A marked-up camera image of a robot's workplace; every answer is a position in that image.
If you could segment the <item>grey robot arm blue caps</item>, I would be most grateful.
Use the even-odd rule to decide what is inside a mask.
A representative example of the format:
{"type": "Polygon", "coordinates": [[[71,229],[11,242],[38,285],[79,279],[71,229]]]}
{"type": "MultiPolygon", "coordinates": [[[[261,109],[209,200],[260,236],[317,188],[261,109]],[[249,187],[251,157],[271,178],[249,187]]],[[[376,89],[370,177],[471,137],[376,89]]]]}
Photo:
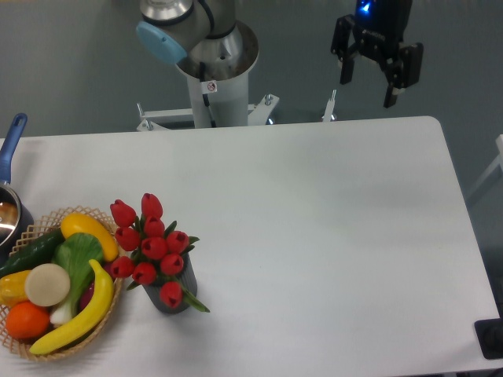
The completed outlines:
{"type": "MultiPolygon", "coordinates": [[[[424,47],[406,45],[410,1],[357,1],[337,19],[330,51],[341,65],[340,83],[352,80],[357,55],[379,64],[387,80],[384,107],[420,78],[424,47]]],[[[234,79],[258,59],[254,32],[236,18],[233,1],[142,1],[136,32],[157,59],[201,82],[234,79]]]]}

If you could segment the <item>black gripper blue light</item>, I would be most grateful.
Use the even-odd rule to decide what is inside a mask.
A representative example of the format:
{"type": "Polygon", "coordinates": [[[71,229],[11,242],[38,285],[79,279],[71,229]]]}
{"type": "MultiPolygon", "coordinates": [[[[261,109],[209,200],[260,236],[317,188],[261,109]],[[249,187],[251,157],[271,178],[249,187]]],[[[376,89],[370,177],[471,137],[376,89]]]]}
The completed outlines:
{"type": "Polygon", "coordinates": [[[351,82],[357,54],[368,57],[381,67],[386,66],[385,108],[395,105],[404,89],[418,83],[424,45],[420,42],[409,46],[403,44],[412,3],[356,1],[354,15],[337,19],[330,49],[341,63],[341,85],[351,82]],[[354,44],[350,46],[352,32],[354,44]]]}

